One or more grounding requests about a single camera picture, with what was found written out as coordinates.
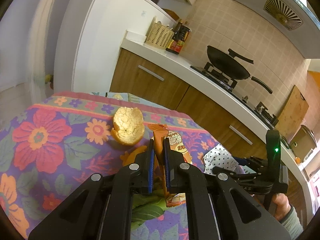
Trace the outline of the person's right hand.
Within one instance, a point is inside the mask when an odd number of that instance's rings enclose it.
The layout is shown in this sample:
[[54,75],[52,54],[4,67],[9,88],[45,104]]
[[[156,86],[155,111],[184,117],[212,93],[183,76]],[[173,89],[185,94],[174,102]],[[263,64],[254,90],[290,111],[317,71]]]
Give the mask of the person's right hand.
[[276,205],[274,218],[281,221],[290,212],[291,205],[289,204],[288,197],[283,193],[277,193],[272,196],[272,203]]

